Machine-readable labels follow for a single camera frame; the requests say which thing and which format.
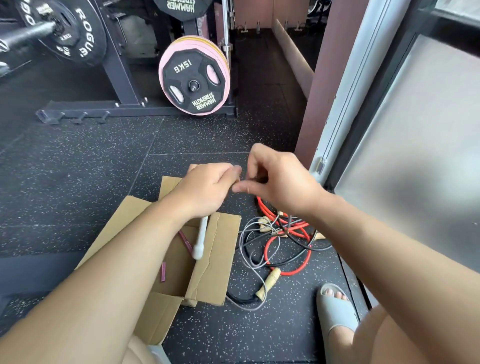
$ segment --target cardboard box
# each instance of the cardboard box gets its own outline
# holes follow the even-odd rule
[[[163,176],[159,199],[180,181],[181,178]],[[125,197],[77,268],[149,205],[148,201]],[[192,258],[181,238],[175,235],[164,259],[166,280],[160,282],[159,272],[138,319],[135,335],[146,344],[162,343],[181,304],[193,307],[197,301],[219,306],[224,304],[240,220],[238,215],[213,213],[208,219],[204,255],[198,261]],[[199,223],[200,219],[192,219],[182,227],[191,244],[196,241]]]

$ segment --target pink weight plate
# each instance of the pink weight plate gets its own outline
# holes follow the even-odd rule
[[[208,112],[201,112],[201,113],[193,113],[185,110],[184,108],[181,108],[177,105],[177,103],[174,101],[172,94],[169,92],[169,90],[166,89],[164,80],[163,80],[163,70],[168,61],[172,58],[175,52],[178,51],[183,51],[183,50],[189,50],[189,49],[195,49],[203,53],[204,55],[212,58],[218,65],[218,68],[221,71],[221,74],[223,78],[225,79],[225,89],[223,91],[223,95],[221,96],[221,101],[210,111]],[[206,67],[206,75],[207,78],[215,85],[220,83],[219,77],[214,70],[214,68],[211,65],[207,65]],[[162,86],[162,90],[167,96],[167,98],[170,100],[170,102],[180,110],[191,114],[191,115],[208,115],[211,114],[218,109],[222,107],[222,105],[225,103],[225,101],[228,98],[228,93],[230,92],[230,69],[227,64],[227,59],[223,55],[222,51],[210,40],[202,38],[200,36],[183,36],[181,38],[178,38],[175,40],[170,46],[167,48],[167,50],[163,53],[161,59],[160,59],[160,64],[158,67],[158,78],[160,80],[160,85]],[[177,101],[184,100],[184,96],[182,92],[176,88],[174,90],[174,95]]]

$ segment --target black weight plate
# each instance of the black weight plate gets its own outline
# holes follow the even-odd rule
[[[27,26],[54,19],[63,31],[40,41],[56,55],[88,66],[102,62],[107,35],[89,0],[16,0]]]
[[[218,76],[216,85],[207,76],[207,66],[211,65]],[[225,92],[225,77],[216,60],[198,49],[179,50],[165,64],[162,70],[163,85],[175,105],[192,114],[212,111],[222,102]],[[198,89],[191,91],[191,81],[198,82]],[[170,86],[180,90],[184,101],[180,102],[170,91]]]
[[[157,7],[185,22],[204,16],[213,0],[154,0]]]

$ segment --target rogue weight plate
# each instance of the rogue weight plate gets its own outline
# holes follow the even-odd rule
[[[208,115],[225,103],[230,72],[221,50],[199,36],[174,41],[160,59],[160,84],[167,98],[191,115]]]
[[[88,66],[99,64],[107,51],[107,35],[89,0],[16,0],[27,26],[54,20],[58,29],[40,40],[56,55]]]
[[[181,22],[205,15],[213,0],[154,0],[157,7]]]

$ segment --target white jump rope handle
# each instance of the white jump rope handle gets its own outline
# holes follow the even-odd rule
[[[195,260],[202,259],[202,256],[204,255],[204,241],[205,241],[205,232],[207,230],[207,221],[208,221],[208,216],[205,216],[200,220],[200,227],[198,228],[197,242],[195,243],[195,246],[193,247],[193,251],[192,251],[192,257]]]

